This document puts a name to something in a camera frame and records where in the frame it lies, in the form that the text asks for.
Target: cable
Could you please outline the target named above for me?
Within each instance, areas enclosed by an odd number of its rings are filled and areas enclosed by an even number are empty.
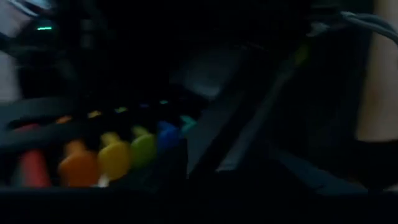
[[[19,3],[16,0],[8,0],[10,2],[10,4],[12,4],[13,6],[15,6],[17,9],[21,10],[23,13],[26,13],[28,16],[38,16],[37,13],[32,12],[30,9],[28,9],[27,7],[25,7],[23,4]]]
[[[384,20],[381,18],[378,18],[377,16],[366,16],[366,19],[370,19],[372,22],[367,22],[364,20],[361,20],[361,18],[364,18],[364,14],[361,16],[358,16],[352,12],[341,12],[341,15],[343,16],[343,19],[346,22],[349,22],[351,24],[370,29],[380,35],[383,35],[385,37],[390,38],[393,40],[397,45],[398,45],[398,34],[397,32]]]

